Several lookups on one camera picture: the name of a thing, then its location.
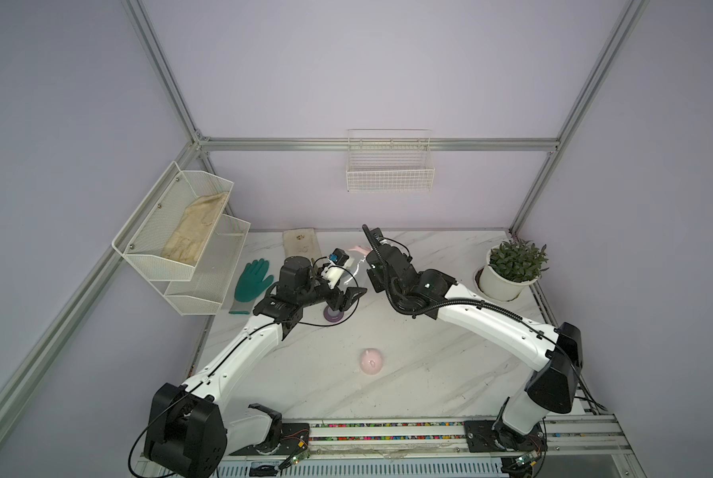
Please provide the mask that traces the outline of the purple nipple collar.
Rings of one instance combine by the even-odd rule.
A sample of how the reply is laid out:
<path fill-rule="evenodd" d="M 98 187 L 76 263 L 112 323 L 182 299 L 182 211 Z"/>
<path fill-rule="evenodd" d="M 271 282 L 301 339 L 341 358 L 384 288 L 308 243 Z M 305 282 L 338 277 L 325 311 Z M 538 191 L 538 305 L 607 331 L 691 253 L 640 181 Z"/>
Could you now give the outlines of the purple nipple collar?
<path fill-rule="evenodd" d="M 343 311 L 336 311 L 326 306 L 323 310 L 323 317 L 329 325 L 336 325 L 345 318 L 345 313 Z"/>

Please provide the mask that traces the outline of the clear baby bottle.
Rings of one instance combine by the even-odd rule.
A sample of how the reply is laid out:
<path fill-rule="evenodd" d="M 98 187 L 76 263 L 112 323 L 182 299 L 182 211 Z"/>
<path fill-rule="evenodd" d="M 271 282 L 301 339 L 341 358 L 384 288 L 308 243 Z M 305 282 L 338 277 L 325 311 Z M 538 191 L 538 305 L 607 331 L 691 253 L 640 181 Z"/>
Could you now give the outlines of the clear baby bottle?
<path fill-rule="evenodd" d="M 346 287 L 370 286 L 370 280 L 368 280 L 368 275 L 366 274 L 366 269 L 368 269 L 366 257 L 352 257 L 346 262 L 345 267 L 348 269 L 348 273 L 344 274 L 344 285 Z"/>

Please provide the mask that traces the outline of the pink bottle cap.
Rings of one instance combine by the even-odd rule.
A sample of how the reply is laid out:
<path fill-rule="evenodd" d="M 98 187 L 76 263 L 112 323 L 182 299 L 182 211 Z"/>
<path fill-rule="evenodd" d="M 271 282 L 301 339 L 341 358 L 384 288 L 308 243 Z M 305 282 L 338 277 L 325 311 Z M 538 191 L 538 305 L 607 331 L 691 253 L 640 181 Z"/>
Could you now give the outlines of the pink bottle cap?
<path fill-rule="evenodd" d="M 368 376 L 379 374 L 384 368 L 384 357 L 376 349 L 367 349 L 360 355 L 360 369 Z"/>

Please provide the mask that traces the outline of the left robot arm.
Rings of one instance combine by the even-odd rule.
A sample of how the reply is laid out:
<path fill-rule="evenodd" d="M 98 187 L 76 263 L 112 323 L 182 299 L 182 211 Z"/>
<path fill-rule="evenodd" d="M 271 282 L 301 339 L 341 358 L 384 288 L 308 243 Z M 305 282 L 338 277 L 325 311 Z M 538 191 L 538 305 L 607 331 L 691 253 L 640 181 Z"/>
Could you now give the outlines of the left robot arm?
<path fill-rule="evenodd" d="M 229 420 L 225 410 L 237 386 L 300 324 L 310 306 L 324 304 L 334 312 L 354 310 L 366 288 L 353 283 L 355 259 L 342 249 L 310 260 L 287 258 L 276 283 L 265 281 L 241 332 L 202 370 L 182 384 L 164 384 L 151 402 L 145 429 L 133 443 L 166 476 L 210 477 L 223 457 L 252 446 L 264 453 L 281 440 L 280 412 L 251 404 L 245 415 Z"/>

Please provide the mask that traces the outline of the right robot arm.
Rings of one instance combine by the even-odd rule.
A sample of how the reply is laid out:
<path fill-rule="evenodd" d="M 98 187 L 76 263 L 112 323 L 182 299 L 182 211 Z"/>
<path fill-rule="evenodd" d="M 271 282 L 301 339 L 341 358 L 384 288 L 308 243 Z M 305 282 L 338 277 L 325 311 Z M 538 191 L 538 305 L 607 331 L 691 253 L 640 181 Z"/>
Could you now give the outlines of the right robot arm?
<path fill-rule="evenodd" d="M 553 327 L 519 316 L 478 296 L 436 269 L 416 271 L 409 255 L 388 244 L 382 231 L 362 226 L 370 243 L 368 278 L 394 312 L 452 324 L 506 350 L 532 370 L 507 398 L 492 429 L 512 447 L 526 440 L 550 413 L 568 414 L 583 383 L 582 333 L 570 323 Z"/>

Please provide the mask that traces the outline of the beige glove green fingertips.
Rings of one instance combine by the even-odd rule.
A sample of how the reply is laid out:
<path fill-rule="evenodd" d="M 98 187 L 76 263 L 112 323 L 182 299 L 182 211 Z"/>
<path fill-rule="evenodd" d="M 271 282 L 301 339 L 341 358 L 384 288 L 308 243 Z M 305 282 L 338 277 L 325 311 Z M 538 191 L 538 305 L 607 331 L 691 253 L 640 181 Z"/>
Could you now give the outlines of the beige glove green fingertips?
<path fill-rule="evenodd" d="M 282 233 L 285 258 L 301 256 L 312 262 L 323 256 L 313 228 L 286 230 Z"/>

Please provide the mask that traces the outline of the green rubber glove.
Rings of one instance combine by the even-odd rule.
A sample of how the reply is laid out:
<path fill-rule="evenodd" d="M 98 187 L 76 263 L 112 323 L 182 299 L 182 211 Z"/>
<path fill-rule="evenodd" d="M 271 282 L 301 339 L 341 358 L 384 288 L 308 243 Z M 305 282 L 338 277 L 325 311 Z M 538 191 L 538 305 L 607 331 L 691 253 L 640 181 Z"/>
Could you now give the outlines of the green rubber glove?
<path fill-rule="evenodd" d="M 233 295 L 230 315 L 250 315 L 256 301 L 273 285 L 274 276 L 269 273 L 270 262 L 257 259 L 246 264 Z"/>

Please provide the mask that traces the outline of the potted green plant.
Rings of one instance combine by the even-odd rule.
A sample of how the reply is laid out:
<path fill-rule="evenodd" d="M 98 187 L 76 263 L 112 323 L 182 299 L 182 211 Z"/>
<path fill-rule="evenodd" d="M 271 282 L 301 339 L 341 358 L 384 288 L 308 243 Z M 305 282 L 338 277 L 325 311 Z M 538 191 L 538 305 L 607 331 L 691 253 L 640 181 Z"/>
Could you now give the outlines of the potted green plant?
<path fill-rule="evenodd" d="M 511 239 L 491 248 L 475 282 L 488 298 L 511 302 L 549 269 L 547 246 L 533 241 Z"/>

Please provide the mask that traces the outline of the lower white mesh shelf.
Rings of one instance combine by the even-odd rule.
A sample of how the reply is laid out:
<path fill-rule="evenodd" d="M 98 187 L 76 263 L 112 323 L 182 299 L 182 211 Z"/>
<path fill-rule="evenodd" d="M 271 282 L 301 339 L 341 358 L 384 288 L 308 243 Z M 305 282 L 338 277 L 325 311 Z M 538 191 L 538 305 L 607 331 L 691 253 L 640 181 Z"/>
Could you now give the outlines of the lower white mesh shelf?
<path fill-rule="evenodd" d="M 215 315 L 229 290 L 250 223 L 222 214 L 188 282 L 171 282 L 165 300 L 181 316 Z"/>

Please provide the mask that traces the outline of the white mesh shelf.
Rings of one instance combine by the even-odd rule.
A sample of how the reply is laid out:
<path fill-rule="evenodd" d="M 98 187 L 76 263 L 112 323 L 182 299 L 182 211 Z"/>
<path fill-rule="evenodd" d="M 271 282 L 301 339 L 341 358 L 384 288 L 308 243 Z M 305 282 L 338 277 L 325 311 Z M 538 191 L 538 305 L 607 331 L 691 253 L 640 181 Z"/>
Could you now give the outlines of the white mesh shelf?
<path fill-rule="evenodd" d="M 185 259 L 175 257 L 174 235 L 185 235 L 181 223 L 191 205 L 209 201 L 208 210 L 222 214 L 233 187 L 234 182 L 226 178 L 171 163 L 113 239 L 113 251 L 149 282 L 190 281 L 218 220 L 199 228 L 193 252 Z"/>
<path fill-rule="evenodd" d="M 222 214 L 188 282 L 171 282 L 165 300 L 181 316 L 215 315 L 229 290 L 250 223 Z"/>

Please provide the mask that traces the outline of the beige glove in shelf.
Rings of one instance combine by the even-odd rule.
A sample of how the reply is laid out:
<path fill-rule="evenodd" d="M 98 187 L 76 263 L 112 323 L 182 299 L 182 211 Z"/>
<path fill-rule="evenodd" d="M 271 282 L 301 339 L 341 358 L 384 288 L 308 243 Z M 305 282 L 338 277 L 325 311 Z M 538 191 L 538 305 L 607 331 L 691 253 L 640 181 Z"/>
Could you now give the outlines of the beige glove in shelf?
<path fill-rule="evenodd" d="M 196 266 L 222 214 L 228 192 L 199 196 L 190 203 L 161 251 L 164 259 Z"/>

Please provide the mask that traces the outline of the upper white mesh shelf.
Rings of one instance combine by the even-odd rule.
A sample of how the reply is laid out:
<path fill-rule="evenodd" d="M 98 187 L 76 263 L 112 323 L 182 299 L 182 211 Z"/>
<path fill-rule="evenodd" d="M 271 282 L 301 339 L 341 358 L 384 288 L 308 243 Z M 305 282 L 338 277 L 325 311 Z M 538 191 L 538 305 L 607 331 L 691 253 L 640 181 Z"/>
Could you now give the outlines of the upper white mesh shelf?
<path fill-rule="evenodd" d="M 174 235 L 185 235 L 181 223 L 191 205 L 209 201 L 208 210 L 222 214 L 233 187 L 234 182 L 226 178 L 171 163 L 113 239 L 113 251 L 149 282 L 190 281 L 218 220 L 199 228 L 193 252 L 185 259 L 175 257 Z"/>

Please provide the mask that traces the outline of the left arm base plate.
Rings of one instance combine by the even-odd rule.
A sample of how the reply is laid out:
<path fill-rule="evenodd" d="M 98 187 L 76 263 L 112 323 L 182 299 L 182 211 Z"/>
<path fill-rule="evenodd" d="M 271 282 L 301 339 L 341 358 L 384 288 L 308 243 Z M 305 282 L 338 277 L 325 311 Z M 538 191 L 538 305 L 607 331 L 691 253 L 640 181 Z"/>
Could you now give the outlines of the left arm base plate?
<path fill-rule="evenodd" d="M 261 455 L 289 455 L 300 441 L 309 442 L 311 428 L 305 422 L 273 424 L 265 440 L 255 446 Z"/>

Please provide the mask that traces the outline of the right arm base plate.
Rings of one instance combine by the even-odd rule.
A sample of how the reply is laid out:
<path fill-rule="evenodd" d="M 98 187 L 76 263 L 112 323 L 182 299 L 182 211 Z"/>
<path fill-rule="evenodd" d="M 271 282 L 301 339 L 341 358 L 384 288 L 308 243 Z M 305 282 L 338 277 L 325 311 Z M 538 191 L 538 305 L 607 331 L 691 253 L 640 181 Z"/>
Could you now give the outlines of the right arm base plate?
<path fill-rule="evenodd" d="M 463 422 L 464 437 L 471 453 L 543 452 L 545 434 L 535 425 L 529 434 L 521 435 L 497 420 L 476 419 Z"/>

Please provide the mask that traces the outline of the aluminium front rail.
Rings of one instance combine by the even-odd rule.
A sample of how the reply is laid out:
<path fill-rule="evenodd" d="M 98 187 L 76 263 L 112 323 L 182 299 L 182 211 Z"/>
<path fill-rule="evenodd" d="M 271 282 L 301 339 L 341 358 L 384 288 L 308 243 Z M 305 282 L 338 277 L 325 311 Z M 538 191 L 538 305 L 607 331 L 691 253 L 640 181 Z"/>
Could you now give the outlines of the aluminium front rail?
<path fill-rule="evenodd" d="M 309 442 L 300 441 L 318 456 L 358 455 L 404 457 L 467 453 L 463 422 L 486 418 L 396 418 L 309 420 Z M 621 426 L 611 415 L 550 415 L 537 424 L 545 434 L 546 449 L 538 456 L 554 454 L 627 454 L 631 445 Z M 235 456 L 263 456 L 256 445 L 235 451 Z M 478 453 L 491 456 L 516 456 L 527 452 Z M 285 455 L 268 455 L 287 457 Z"/>

